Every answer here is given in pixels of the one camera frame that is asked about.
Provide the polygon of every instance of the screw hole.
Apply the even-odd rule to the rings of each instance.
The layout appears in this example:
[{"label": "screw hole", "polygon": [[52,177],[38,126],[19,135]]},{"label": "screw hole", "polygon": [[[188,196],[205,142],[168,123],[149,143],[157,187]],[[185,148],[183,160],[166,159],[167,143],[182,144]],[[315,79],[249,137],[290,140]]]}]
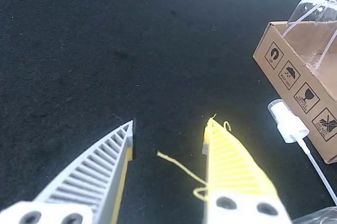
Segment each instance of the screw hole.
[{"label": "screw hole", "polygon": [[216,205],[218,207],[222,207],[228,210],[234,210],[237,208],[236,203],[232,199],[227,197],[219,197],[216,200]]},{"label": "screw hole", "polygon": [[259,203],[257,206],[257,210],[260,213],[264,213],[265,215],[270,215],[270,216],[277,216],[279,213],[278,211],[268,203]]},{"label": "screw hole", "polygon": [[26,213],[20,220],[19,224],[36,224],[41,218],[39,211],[31,211]]},{"label": "screw hole", "polygon": [[61,224],[81,224],[83,221],[82,215],[78,213],[71,213],[62,220]]}]

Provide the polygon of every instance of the black felt surface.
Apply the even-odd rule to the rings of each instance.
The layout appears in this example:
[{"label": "black felt surface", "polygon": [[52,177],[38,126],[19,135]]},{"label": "black felt surface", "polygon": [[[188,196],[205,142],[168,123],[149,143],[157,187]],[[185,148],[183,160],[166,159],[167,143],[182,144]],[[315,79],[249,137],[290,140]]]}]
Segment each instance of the black felt surface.
[{"label": "black felt surface", "polygon": [[[266,108],[278,98],[253,52],[269,21],[299,0],[0,0],[1,207],[32,200],[82,151],[132,118],[119,223],[201,223],[197,175],[208,117],[274,182],[290,216],[333,204]],[[336,165],[313,151],[334,189]]]}]

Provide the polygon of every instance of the umbrella symbol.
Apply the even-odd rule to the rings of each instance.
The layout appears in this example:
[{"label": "umbrella symbol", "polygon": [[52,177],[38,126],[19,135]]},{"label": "umbrella symbol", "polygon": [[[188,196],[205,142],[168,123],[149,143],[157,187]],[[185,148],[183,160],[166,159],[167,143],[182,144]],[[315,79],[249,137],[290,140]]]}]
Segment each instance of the umbrella symbol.
[{"label": "umbrella symbol", "polygon": [[288,73],[286,73],[287,77],[290,77],[290,75],[295,79],[296,74],[293,68],[291,67],[287,67],[286,70],[288,71]]}]

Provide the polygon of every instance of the clear plastic bag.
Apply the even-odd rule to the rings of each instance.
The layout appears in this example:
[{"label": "clear plastic bag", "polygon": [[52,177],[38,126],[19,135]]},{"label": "clear plastic bag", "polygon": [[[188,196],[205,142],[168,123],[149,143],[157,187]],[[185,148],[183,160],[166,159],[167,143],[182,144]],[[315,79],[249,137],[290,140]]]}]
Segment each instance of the clear plastic bag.
[{"label": "clear plastic bag", "polygon": [[293,224],[336,224],[337,207],[327,207],[293,220]]},{"label": "clear plastic bag", "polygon": [[319,69],[336,36],[337,0],[301,0],[283,33],[313,72]]}]

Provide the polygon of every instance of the yellow string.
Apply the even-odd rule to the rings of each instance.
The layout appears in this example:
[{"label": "yellow string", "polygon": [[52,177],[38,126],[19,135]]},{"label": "yellow string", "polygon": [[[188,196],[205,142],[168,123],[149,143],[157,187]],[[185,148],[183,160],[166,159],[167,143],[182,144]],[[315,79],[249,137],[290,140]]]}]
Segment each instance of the yellow string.
[{"label": "yellow string", "polygon": [[191,172],[190,170],[188,170],[185,166],[183,166],[180,162],[178,162],[177,160],[175,160],[172,157],[169,157],[163,153],[161,153],[160,151],[157,151],[157,156],[165,159],[166,161],[169,161],[175,165],[177,165],[179,168],[181,168],[184,172],[186,172],[188,175],[190,175],[192,178],[194,178],[196,181],[198,181],[199,183],[202,183],[204,185],[207,186],[207,183],[205,182],[205,180],[201,179],[200,177],[198,177],[196,174],[194,174],[193,172]]},{"label": "yellow string", "polygon": [[228,121],[225,121],[223,123],[223,128],[227,130],[226,126],[228,127],[229,131],[232,131],[231,125],[230,125],[230,123]]},{"label": "yellow string", "polygon": [[202,192],[202,191],[207,191],[208,189],[207,189],[207,187],[199,187],[199,188],[195,188],[194,190],[193,190],[193,195],[197,198],[197,199],[199,199],[199,200],[202,200],[202,201],[208,201],[208,197],[207,196],[205,196],[205,195],[202,195],[202,194],[200,194],[200,192]]}]

